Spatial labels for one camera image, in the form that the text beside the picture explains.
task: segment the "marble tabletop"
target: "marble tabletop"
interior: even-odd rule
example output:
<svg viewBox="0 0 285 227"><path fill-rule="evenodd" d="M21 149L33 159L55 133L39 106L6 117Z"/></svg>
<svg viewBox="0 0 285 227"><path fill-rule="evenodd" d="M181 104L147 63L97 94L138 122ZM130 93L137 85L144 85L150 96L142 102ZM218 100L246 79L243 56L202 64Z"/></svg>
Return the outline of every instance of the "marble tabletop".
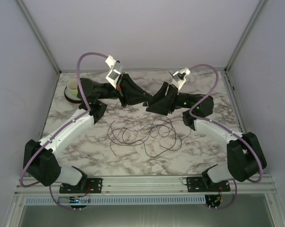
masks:
<svg viewBox="0 0 285 227"><path fill-rule="evenodd" d="M131 71L127 73L137 85L152 95L159 90L164 81L171 82L167 71ZM81 74L81 77L103 83L106 82L105 76L106 73ZM76 78L75 73L61 74L45 125L44 136L62 125L78 108L77 104L68 102L63 95L67 82L74 78ZM211 71L201 70L192 73L186 79L187 82L181 92L206 94L215 82L215 74ZM210 117L237 130L237 121L221 77L212 96L214 98L214 113ZM141 131L126 131L124 133L125 141L131 143L147 135L151 123L158 115L146 112L146 107L143 107L142 104L123 108L119 100L102 101L108 105L103 118L93 128L86 130L70 143L58 160L61 165L76 166L90 176L190 175L200 174L205 169L226 160L225 152L216 142L203 134L190 131L182 121L178 121L181 120L182 112L186 109L176 110L167 116L173 121L177 136L174 132L170 132L166 137L167 127L153 127L152 137L149 136L144 144L137 142L136 146L116 145L107 135L111 124L113 130L122 127L140 130L145 126ZM159 116L154 124L162 124L163 121L160 119L167 121L164 117ZM116 130L114 134L121 140L123 131L119 135L118 132L119 130ZM174 143L173 148L157 157L147 155L155 156L163 152L165 148L172 147Z"/></svg>

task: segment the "vent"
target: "vent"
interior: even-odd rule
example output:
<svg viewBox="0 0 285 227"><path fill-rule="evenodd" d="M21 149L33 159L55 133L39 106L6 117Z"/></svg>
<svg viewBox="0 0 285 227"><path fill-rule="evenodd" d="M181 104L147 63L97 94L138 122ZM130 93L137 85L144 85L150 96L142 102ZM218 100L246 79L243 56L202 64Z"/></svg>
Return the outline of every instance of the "vent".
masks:
<svg viewBox="0 0 285 227"><path fill-rule="evenodd" d="M56 196L60 204L69 197ZM164 205L164 204L205 204L204 195L152 195L152 196L85 196L76 198L72 205ZM26 206L56 205L50 196L27 196Z"/></svg>

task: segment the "white wall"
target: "white wall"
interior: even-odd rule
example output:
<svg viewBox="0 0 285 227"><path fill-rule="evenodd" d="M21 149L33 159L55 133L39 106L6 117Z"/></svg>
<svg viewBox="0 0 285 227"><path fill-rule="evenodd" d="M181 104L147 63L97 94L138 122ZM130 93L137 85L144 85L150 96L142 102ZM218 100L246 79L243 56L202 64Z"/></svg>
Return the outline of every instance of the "white wall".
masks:
<svg viewBox="0 0 285 227"><path fill-rule="evenodd" d="M0 226L22 170L24 145L38 138L56 77L15 2L0 0Z"/></svg>
<svg viewBox="0 0 285 227"><path fill-rule="evenodd" d="M270 1L231 70L285 209L285 0Z"/></svg>
<svg viewBox="0 0 285 227"><path fill-rule="evenodd" d="M259 0L23 0L61 70L85 52L125 68L225 67ZM83 70L105 69L84 60Z"/></svg>

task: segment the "gray floor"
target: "gray floor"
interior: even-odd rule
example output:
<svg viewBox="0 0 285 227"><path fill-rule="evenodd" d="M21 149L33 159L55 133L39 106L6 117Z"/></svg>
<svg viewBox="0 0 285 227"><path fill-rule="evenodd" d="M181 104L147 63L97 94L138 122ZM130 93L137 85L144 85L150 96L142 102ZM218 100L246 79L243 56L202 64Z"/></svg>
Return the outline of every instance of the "gray floor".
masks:
<svg viewBox="0 0 285 227"><path fill-rule="evenodd" d="M230 202L231 195L223 195ZM264 195L239 195L225 210L205 205L95 206L70 212L57 206L28 206L19 227L272 227Z"/></svg>

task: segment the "purple tube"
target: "purple tube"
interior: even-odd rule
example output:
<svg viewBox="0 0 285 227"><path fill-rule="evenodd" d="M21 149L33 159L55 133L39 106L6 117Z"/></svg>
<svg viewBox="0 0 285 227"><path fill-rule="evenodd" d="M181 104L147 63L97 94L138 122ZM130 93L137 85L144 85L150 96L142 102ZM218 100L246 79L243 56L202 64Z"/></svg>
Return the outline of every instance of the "purple tube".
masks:
<svg viewBox="0 0 285 227"><path fill-rule="evenodd" d="M211 66L211 65L206 65L206 64L200 64L200 65L196 65L196 66L193 66L192 68L190 68L190 71L194 71L196 70L197 68L199 67L208 67L210 69L212 69L216 75L216 80L215 80L215 83L213 85L213 87L211 88L211 90L202 98L200 99L197 103L195 103L195 105L193 105L191 108L190 108L190 115L192 117L195 117L197 119L200 119L200 120L204 120L204 121L207 121L207 122L210 122L210 119L208 118L204 118L204 117L199 117L199 116L196 116L192 113L192 111L194 110L195 107L197 107L200 103L202 103L213 91L214 89L216 88L217 84L218 84L218 80L219 80L219 75L218 75L218 72L217 70ZM236 134L233 134L233 132L228 129L227 127L225 127L224 125L220 124L219 122L216 122L214 120L211 121L211 123L213 124L216 124L218 127L224 129L226 132L232 134L234 137L236 137L237 139L239 139L244 145L247 146L247 148L251 151L252 155L254 156L256 162L257 162L257 165L258 165L258 168L259 168L259 178L256 180L256 181L253 181L251 179L248 179L248 181L252 182L252 183L259 183L262 179L262 176L263 176L263 169L262 169L262 166L261 166L261 162L260 162L260 159L258 158L257 154L255 153L255 151L253 150L253 148L244 140L242 139L241 137L239 137L238 135Z"/></svg>
<svg viewBox="0 0 285 227"><path fill-rule="evenodd" d="M101 53L95 53L95 52L89 52L89 53L85 53L83 54L79 59L78 59L78 62L77 62L77 65L76 65L76 75L77 75L77 82L78 82L78 87L80 89L80 94L81 94L81 97L82 97L82 100L84 101L86 107L87 107L87 111L83 112L82 114L80 114L79 116L77 116L76 118L74 118L74 120L78 120L79 118L81 118L83 115L85 115L86 113L89 113L91 108L89 106L89 103L87 101L87 98L85 96L85 93L84 93L84 90L82 88L82 85L81 85L81 81L80 81L80 63L82 61L82 59L88 55L96 55L96 56L100 56L100 57L103 57L105 59L107 59L108 57L101 54ZM59 128L59 130L57 130L56 133L53 134L53 136L50 138L50 140L53 140L62 130L64 130L67 126L69 126L71 123L73 123L73 121L69 121L67 122L66 124L64 124L62 127ZM26 164L25 168L23 169L22 173L21 173L21 176L20 176L20 179L19 179L19 184L20 186L24 187L24 188L28 188L28 187L31 187L33 185L36 185L38 184L39 182L36 181L34 183L31 183L31 184L28 184L28 185L25 185L24 184L24 176L26 174L26 171L28 170L29 166L31 165L31 163L33 162L33 160L38 156L38 154L49 144L50 142L47 141L44 145L42 145L38 150L37 152L30 158L30 160L28 161L28 163Z"/></svg>

